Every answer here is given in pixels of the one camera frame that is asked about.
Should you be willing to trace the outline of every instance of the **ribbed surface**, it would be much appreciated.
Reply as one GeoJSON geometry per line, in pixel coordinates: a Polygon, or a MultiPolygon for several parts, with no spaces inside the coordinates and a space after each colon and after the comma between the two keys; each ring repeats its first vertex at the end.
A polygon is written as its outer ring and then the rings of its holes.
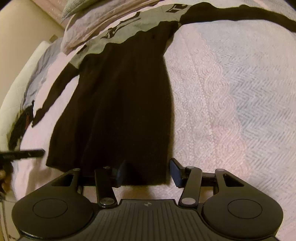
{"type": "Polygon", "coordinates": [[[193,210],[179,208],[173,200],[123,200],[102,210],[83,232],[67,240],[122,241],[223,241],[211,232],[193,210]]]}

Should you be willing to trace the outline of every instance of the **sweater sleeve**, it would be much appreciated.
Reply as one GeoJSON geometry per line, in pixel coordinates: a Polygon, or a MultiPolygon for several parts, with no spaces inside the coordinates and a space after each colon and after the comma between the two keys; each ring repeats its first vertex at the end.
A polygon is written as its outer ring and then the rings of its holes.
{"type": "Polygon", "coordinates": [[[75,68],[72,64],[68,63],[66,67],[63,69],[61,74],[57,77],[56,81],[52,85],[48,96],[43,103],[41,109],[38,109],[36,115],[33,119],[32,127],[37,125],[39,121],[42,120],[45,113],[48,112],[50,107],[54,104],[56,99],[61,95],[66,85],[79,73],[79,70],[75,68]]]}
{"type": "Polygon", "coordinates": [[[217,20],[267,20],[283,26],[291,32],[296,32],[296,22],[286,16],[258,7],[241,5],[239,7],[216,8],[208,2],[191,6],[180,18],[180,23],[201,23],[217,20]]]}

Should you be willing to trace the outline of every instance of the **textured bedspread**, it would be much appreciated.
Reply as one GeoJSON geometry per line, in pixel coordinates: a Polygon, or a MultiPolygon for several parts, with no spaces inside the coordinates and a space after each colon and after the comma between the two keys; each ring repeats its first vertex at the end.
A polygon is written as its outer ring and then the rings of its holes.
{"type": "MultiPolygon", "coordinates": [[[[264,7],[296,19],[295,11],[280,0],[210,2],[216,7],[264,7]]],[[[60,53],[49,67],[35,111],[76,52],[60,53]]],[[[264,20],[182,26],[164,54],[173,91],[174,157],[204,172],[224,168],[274,198],[284,210],[277,235],[283,241],[296,237],[295,56],[296,35],[264,20]]],[[[43,120],[28,128],[22,149],[48,150],[54,125],[77,83],[78,77],[72,79],[43,120]]],[[[18,199],[61,174],[45,163],[46,156],[15,163],[13,189],[18,199]]],[[[173,182],[115,189],[119,200],[178,200],[181,192],[173,182]]],[[[93,188],[85,188],[84,195],[96,201],[93,188]]]]}

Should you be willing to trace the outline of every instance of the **circular pad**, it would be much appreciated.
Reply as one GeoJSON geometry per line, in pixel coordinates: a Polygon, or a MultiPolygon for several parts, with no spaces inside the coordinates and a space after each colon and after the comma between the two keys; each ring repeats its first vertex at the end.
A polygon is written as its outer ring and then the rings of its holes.
{"type": "Polygon", "coordinates": [[[19,200],[12,210],[15,226],[36,239],[61,239],[72,235],[85,227],[92,216],[90,201],[64,187],[58,187],[54,195],[33,192],[19,200]]]}
{"type": "Polygon", "coordinates": [[[33,207],[33,212],[41,218],[56,218],[63,215],[68,209],[66,202],[48,198],[37,202],[33,207]]]}
{"type": "Polygon", "coordinates": [[[274,235],[283,220],[283,211],[272,198],[260,193],[248,199],[239,191],[210,197],[202,207],[202,215],[213,229],[235,239],[274,235]]]}
{"type": "Polygon", "coordinates": [[[262,207],[255,201],[238,199],[228,204],[228,211],[238,218],[250,219],[258,217],[262,213],[262,207]]]}

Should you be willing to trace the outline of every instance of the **pillow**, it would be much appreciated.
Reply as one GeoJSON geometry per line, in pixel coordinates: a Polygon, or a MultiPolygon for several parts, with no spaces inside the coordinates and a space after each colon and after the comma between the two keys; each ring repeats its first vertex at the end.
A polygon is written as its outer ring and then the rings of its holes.
{"type": "Polygon", "coordinates": [[[45,50],[49,47],[46,41],[35,49],[19,75],[12,83],[0,108],[0,150],[8,151],[7,134],[11,132],[11,128],[20,114],[20,107],[27,83],[36,67],[36,64],[45,50]]]}
{"type": "Polygon", "coordinates": [[[160,0],[103,0],[75,14],[69,21],[61,51],[65,54],[73,51],[81,43],[99,34],[117,19],[146,6],[152,6],[160,0]]]}
{"type": "Polygon", "coordinates": [[[64,10],[61,21],[64,21],[66,18],[74,15],[75,13],[89,7],[98,0],[68,0],[64,10]]]}
{"type": "Polygon", "coordinates": [[[24,110],[32,104],[35,97],[46,80],[49,66],[56,60],[58,54],[61,52],[62,38],[54,41],[36,64],[36,68],[31,75],[24,93],[23,103],[21,108],[24,110]]]}

